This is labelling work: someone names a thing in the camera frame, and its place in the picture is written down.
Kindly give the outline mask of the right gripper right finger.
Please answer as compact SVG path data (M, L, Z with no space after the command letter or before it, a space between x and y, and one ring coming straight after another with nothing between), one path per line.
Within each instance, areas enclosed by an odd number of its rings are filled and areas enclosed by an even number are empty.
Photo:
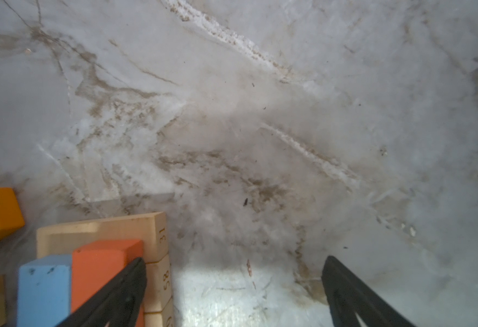
M336 257L328 256L321 276L335 327L414 325L398 313Z

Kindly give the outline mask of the light blue wood block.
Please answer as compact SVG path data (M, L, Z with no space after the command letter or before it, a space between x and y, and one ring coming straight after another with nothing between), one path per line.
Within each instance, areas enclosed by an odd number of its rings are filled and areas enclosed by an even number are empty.
M57 326L71 313L70 255L50 255L19 268L18 326Z

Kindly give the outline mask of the orange-red wood block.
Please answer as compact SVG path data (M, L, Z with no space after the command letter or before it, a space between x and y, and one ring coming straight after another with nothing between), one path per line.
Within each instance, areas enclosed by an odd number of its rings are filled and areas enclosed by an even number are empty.
M143 258L143 241L139 239L100 240L75 249L72 253L71 313L136 258ZM144 325L142 305L135 326Z

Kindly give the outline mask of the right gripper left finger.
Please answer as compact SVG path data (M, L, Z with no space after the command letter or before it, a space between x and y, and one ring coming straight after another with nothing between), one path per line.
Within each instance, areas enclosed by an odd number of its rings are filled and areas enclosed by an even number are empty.
M58 327L135 326L146 286L146 264L136 258Z

